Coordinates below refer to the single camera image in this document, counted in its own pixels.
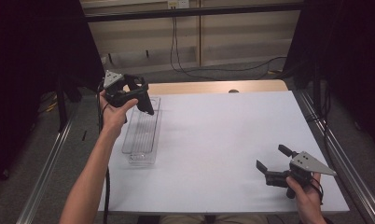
person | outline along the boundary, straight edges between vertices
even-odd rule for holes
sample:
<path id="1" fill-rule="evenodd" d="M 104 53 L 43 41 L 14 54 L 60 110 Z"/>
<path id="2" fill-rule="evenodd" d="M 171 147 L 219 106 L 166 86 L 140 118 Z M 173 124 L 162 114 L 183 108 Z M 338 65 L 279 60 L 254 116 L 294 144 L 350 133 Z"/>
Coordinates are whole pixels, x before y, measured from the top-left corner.
<path id="1" fill-rule="evenodd" d="M 116 108 L 105 100 L 104 95 L 105 92 L 102 91 L 100 93 L 100 107 L 104 111 L 104 127 L 100 132 L 82 173 L 69 192 L 60 218 L 60 223 L 62 224 L 86 224 L 94 222 L 101 200 L 104 178 L 113 145 L 121 133 L 127 111 L 138 103 L 138 100 L 132 99 L 122 107 Z M 312 183 L 318 188 L 321 176 L 317 173 L 314 173 L 312 176 L 317 180 Z M 296 192 L 296 204 L 300 220 L 306 224 L 326 223 L 322 216 L 321 202 L 318 193 L 310 187 L 303 189 L 292 177 L 288 177 L 286 182 L 289 187 Z M 189 217 L 166 216 L 162 217 L 160 222 L 164 224 L 175 223 L 174 221 L 179 218 L 188 219 Z M 190 221 L 203 223 L 203 217 L 191 218 Z M 233 221 L 232 223 L 267 222 L 267 220 L 263 219 L 263 216 L 218 216 L 217 220 L 219 220 L 219 222 L 216 223 L 222 223 L 222 221 Z"/>

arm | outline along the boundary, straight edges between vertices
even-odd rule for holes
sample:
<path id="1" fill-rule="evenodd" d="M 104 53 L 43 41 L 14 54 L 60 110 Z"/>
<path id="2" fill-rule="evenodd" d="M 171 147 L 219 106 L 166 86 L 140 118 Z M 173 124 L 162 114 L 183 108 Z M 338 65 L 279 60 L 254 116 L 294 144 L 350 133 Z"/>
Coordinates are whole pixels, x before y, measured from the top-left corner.
<path id="1" fill-rule="evenodd" d="M 312 175 L 318 183 L 321 179 L 321 175 L 314 173 Z M 300 219 L 304 224 L 322 224 L 326 223 L 321 212 L 321 202 L 318 193 L 311 187 L 305 189 L 301 188 L 301 185 L 292 177 L 287 177 L 286 182 L 289 187 L 296 193 L 296 204 L 298 206 Z"/>
<path id="2" fill-rule="evenodd" d="M 97 214 L 103 191 L 104 178 L 113 145 L 120 135 L 126 112 L 138 103 L 132 99 L 120 108 L 107 105 L 104 91 L 100 94 L 104 110 L 104 127 L 82 173 L 66 200 L 60 223 L 92 223 Z"/>

forearm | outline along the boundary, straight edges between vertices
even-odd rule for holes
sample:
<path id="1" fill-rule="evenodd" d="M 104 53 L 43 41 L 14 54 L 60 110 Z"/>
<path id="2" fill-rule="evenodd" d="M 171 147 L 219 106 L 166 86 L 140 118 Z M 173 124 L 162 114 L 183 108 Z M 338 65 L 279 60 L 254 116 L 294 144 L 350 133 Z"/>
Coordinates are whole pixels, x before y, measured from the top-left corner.
<path id="1" fill-rule="evenodd" d="M 116 132 L 103 129 L 88 162 L 68 195 L 61 223 L 92 223 L 104 185 L 104 177 L 118 137 Z"/>

white tabletop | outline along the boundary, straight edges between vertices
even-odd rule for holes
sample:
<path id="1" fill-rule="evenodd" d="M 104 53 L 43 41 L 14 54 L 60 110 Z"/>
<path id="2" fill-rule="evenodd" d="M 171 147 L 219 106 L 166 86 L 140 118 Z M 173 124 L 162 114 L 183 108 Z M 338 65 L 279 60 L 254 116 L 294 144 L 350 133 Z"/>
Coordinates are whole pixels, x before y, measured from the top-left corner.
<path id="1" fill-rule="evenodd" d="M 110 159 L 110 211 L 143 214 L 240 214 L 297 211 L 286 189 L 266 186 L 256 168 L 288 169 L 278 145 L 326 164 L 291 91 L 161 95 L 156 163 L 137 167 L 121 152 Z M 322 210 L 348 211 L 333 176 L 322 175 Z M 104 209 L 104 192 L 99 210 Z"/>

gray carpet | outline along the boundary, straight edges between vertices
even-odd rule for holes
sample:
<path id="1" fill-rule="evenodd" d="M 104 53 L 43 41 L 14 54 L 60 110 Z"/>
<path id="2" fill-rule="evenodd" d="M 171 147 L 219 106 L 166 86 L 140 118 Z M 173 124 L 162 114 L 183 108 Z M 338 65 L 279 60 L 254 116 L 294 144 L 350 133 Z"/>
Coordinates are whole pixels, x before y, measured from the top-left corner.
<path id="1" fill-rule="evenodd" d="M 282 69 L 283 64 L 284 60 L 274 61 L 269 65 L 269 70 Z M 259 65 L 259 63 L 230 64 L 217 66 L 216 68 L 244 69 L 256 65 Z M 245 72 L 196 71 L 189 72 L 189 74 L 218 80 L 246 80 L 262 77 L 267 70 L 267 65 L 265 65 L 257 70 L 247 70 Z M 144 77 L 149 83 L 210 80 L 202 77 L 189 77 L 186 74 L 175 71 L 140 74 L 140 76 Z M 295 89 L 291 79 L 285 82 L 290 90 Z M 79 103 L 76 119 L 54 167 L 54 172 L 51 175 L 41 204 L 37 208 L 33 223 L 58 222 L 68 191 L 83 168 L 98 136 L 97 110 L 93 100 L 93 93 L 85 90 L 82 90 L 82 92 L 84 93 L 84 99 Z M 67 107 L 71 108 L 71 103 L 67 102 Z M 308 114 L 304 107 L 302 107 L 302 111 L 303 114 Z M 57 108 L 51 112 L 42 113 L 38 117 L 35 128 L 27 139 L 25 146 L 21 149 L 13 166 L 10 167 L 10 178 L 6 181 L 0 181 L 0 223 L 16 223 L 57 137 L 58 122 Z M 370 137 L 365 132 L 358 131 L 355 128 L 353 117 L 335 97 L 332 98 L 328 123 L 358 173 L 361 174 L 375 194 L 375 146 Z M 313 123 L 309 125 L 318 141 L 318 145 L 321 149 L 324 149 L 321 134 Z M 343 171 L 340 170 L 337 164 L 335 168 L 340 175 L 337 181 L 351 211 L 328 217 L 335 223 L 372 223 L 364 205 L 354 193 Z M 132 224 L 137 222 L 137 218 L 134 215 L 120 216 L 111 214 L 109 223 Z M 269 216 L 269 221 L 274 224 L 282 223 L 279 218 L 284 223 L 299 222 L 297 215 Z M 97 217 L 96 223 L 101 222 L 101 217 Z"/>

